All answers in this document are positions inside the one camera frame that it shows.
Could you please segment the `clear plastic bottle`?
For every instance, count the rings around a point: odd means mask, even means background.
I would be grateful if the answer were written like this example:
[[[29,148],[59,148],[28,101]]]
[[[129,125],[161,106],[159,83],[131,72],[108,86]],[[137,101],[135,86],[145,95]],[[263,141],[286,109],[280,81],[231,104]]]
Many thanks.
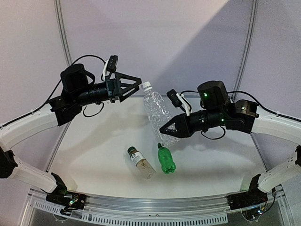
[[[175,145],[180,140],[179,138],[162,134],[159,131],[172,118],[163,97],[152,89],[146,89],[144,91],[143,103],[154,134],[157,137],[157,142],[161,143],[164,147]]]

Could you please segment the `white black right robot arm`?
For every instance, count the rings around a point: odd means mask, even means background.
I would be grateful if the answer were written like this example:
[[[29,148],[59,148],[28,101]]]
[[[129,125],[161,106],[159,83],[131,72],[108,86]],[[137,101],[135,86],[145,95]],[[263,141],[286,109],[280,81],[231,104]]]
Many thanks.
[[[222,81],[208,81],[198,86],[202,110],[192,112],[188,104],[185,113],[177,115],[163,125],[162,134],[177,138],[191,137],[195,132],[225,127],[247,134],[265,134],[297,144],[295,154],[271,170],[254,176],[243,195],[247,205],[254,205],[277,185],[301,172],[301,121],[265,108],[258,102],[238,100],[231,102]]]

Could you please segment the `white blue bottle cap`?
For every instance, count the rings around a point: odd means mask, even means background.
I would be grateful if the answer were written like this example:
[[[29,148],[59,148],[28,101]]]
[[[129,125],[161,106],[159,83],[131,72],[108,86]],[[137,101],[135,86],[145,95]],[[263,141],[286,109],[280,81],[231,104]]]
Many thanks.
[[[147,92],[147,91],[153,89],[153,87],[152,87],[152,85],[149,81],[146,81],[146,82],[141,84],[141,89],[142,89],[143,92]]]

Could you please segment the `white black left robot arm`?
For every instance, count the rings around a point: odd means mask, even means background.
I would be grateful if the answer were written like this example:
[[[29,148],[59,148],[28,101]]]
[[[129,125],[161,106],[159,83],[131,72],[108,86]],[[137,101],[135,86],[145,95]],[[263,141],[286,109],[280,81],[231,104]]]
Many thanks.
[[[0,177],[16,179],[51,194],[59,204],[66,204],[70,194],[62,179],[46,173],[15,157],[12,147],[42,131],[71,122],[83,106],[105,101],[123,102],[139,90],[142,80],[116,72],[116,63],[109,60],[103,69],[105,81],[95,82],[95,76],[83,64],[73,64],[61,72],[63,90],[60,96],[48,100],[37,111],[7,122],[0,127]]]

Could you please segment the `green plastic bottle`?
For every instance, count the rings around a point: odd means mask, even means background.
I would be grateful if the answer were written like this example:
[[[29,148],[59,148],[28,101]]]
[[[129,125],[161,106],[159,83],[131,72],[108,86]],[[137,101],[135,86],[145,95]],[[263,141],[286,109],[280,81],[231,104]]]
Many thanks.
[[[172,158],[171,152],[168,148],[164,147],[161,143],[158,146],[158,160],[161,164],[161,169],[165,174],[174,173],[176,164]]]

